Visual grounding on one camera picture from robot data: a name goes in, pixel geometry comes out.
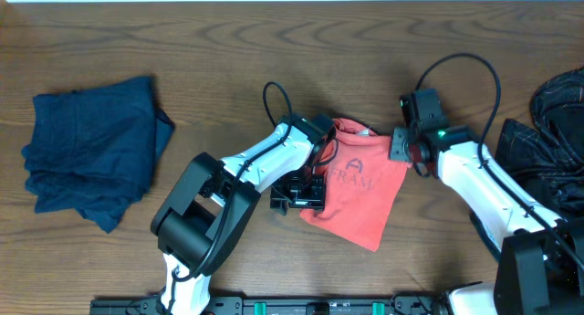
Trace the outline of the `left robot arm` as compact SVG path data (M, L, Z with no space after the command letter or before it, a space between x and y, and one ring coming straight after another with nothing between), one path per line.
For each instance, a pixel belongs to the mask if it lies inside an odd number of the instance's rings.
M281 215L290 208L323 210L325 179L315 170L334 137L328 116L309 121L290 114L248 150L220 160L195 156L151 221L167 268L157 312L203 312L211 276L235 249L265 190Z

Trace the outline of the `orange printed t-shirt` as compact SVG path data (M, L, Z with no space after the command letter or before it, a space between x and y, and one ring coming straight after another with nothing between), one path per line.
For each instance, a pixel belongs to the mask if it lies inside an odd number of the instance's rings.
M322 211L303 209L307 223L329 231L369 251L378 250L393 202L409 163L389 158L391 137L351 119L334 120L336 140L316 169L324 176Z

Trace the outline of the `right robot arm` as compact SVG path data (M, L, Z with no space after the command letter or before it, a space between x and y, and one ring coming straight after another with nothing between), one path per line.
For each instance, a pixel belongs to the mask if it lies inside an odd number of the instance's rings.
M404 127L390 158L452 188L499 254L495 281L450 289L432 314L580 314L583 222L541 205L506 173L467 126L453 126L433 89L400 98Z

